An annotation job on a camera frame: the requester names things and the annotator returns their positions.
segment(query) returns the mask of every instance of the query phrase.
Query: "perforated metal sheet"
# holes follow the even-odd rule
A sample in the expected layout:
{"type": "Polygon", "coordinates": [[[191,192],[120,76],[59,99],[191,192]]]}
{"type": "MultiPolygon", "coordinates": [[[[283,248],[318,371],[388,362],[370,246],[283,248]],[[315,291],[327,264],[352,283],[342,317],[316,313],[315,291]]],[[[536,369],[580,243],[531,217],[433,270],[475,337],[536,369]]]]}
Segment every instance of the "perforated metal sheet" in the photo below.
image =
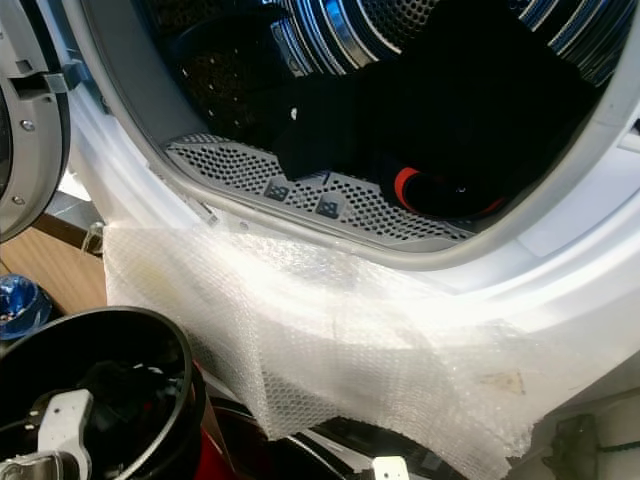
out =
{"type": "Polygon", "coordinates": [[[337,173],[288,181],[269,153],[211,135],[190,135],[168,145],[167,154],[207,187],[289,217],[329,227],[341,236],[399,251],[430,252],[472,236],[445,222],[388,204],[377,185],[337,173]]]}

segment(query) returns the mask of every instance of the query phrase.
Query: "laundry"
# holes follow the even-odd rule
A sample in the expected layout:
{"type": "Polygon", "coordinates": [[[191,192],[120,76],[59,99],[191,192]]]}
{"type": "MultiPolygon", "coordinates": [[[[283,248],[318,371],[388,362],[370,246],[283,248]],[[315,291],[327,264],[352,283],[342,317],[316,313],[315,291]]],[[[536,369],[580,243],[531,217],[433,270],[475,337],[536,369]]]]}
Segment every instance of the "laundry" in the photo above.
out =
{"type": "Polygon", "coordinates": [[[397,59],[255,93],[268,135],[253,144],[290,180],[338,171],[409,210],[475,218],[543,176],[596,98],[506,1],[442,0],[397,59]]]}

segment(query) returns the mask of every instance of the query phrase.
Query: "washing machine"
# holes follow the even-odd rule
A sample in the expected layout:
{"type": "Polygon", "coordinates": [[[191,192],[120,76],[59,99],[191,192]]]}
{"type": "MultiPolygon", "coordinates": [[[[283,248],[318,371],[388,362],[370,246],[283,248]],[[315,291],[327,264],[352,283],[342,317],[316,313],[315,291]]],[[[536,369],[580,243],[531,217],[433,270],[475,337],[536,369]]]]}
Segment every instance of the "washing machine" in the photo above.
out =
{"type": "MultiPolygon", "coordinates": [[[[349,74],[400,55],[436,3],[282,0],[290,15],[269,23],[269,55],[293,77],[349,74]]],[[[412,272],[461,304],[481,299],[523,331],[603,359],[588,377],[550,392],[549,410],[640,349],[632,321],[640,307],[635,1],[509,2],[598,101],[543,175],[494,215],[465,220],[408,211],[378,185],[341,172],[291,181],[273,154],[216,132],[216,85],[203,79],[227,64],[203,54],[176,67],[157,32],[170,36],[218,7],[0,3],[3,241],[40,215],[69,166],[109,225],[216,228],[229,215],[241,230],[266,228],[412,272]]]]}

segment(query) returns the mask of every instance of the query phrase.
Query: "red object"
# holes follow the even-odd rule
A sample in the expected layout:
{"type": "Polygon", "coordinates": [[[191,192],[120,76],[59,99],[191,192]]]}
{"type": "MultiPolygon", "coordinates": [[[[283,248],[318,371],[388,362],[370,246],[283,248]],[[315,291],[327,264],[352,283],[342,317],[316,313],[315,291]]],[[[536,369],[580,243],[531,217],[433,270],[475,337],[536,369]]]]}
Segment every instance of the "red object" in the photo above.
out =
{"type": "Polygon", "coordinates": [[[193,480],[238,480],[211,437],[202,431],[200,463],[193,480]]]}
{"type": "Polygon", "coordinates": [[[396,176],[396,180],[393,184],[394,190],[396,192],[396,197],[398,197],[398,200],[400,201],[400,203],[407,210],[410,210],[412,212],[415,212],[415,210],[411,208],[411,205],[409,205],[409,203],[407,202],[407,199],[404,198],[404,187],[410,178],[415,177],[419,173],[420,172],[415,168],[405,167],[402,170],[400,170],[400,173],[398,173],[398,175],[396,176]]]}

